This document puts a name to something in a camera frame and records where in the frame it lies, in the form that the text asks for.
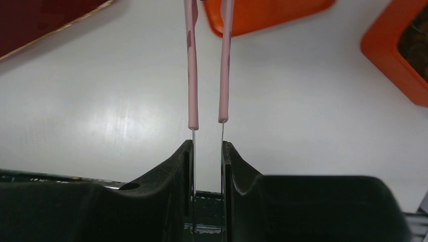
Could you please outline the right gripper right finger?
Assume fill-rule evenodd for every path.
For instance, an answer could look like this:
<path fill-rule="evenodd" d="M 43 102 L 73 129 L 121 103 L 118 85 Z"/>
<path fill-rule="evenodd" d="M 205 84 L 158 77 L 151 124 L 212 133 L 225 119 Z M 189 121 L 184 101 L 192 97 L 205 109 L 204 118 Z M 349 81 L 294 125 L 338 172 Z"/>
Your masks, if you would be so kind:
<path fill-rule="evenodd" d="M 372 176 L 264 175 L 222 144 L 224 241 L 411 241 L 389 188 Z"/>

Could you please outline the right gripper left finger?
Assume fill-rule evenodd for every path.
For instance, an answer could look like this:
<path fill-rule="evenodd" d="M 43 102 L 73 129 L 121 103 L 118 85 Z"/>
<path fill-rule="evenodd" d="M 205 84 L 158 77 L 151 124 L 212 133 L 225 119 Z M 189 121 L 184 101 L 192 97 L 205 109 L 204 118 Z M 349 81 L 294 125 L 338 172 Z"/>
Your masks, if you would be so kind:
<path fill-rule="evenodd" d="M 193 145 L 113 188 L 111 181 L 1 170 L 1 241 L 181 241 Z"/>

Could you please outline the dark red tray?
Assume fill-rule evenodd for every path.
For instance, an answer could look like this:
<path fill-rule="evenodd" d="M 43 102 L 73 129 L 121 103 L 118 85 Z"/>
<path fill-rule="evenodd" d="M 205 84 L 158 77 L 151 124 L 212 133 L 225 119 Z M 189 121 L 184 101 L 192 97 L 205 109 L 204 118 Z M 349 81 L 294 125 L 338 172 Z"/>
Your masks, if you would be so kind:
<path fill-rule="evenodd" d="M 112 1 L 1 1 L 1 59 L 97 13 Z"/>

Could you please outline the pink tongs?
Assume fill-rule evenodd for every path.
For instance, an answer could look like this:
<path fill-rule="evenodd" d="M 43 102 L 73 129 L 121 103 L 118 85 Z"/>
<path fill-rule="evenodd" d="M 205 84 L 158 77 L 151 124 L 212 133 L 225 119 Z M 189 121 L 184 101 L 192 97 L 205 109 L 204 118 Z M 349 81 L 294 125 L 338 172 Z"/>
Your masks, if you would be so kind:
<path fill-rule="evenodd" d="M 229 120 L 230 52 L 234 16 L 234 1 L 222 1 L 223 40 L 220 68 L 220 92 L 218 122 L 224 125 Z M 185 30 L 188 67 L 188 128 L 192 132 L 192 235 L 197 241 L 196 220 L 196 131 L 199 130 L 198 115 L 198 69 L 195 26 L 198 19 L 197 1 L 184 1 Z"/>

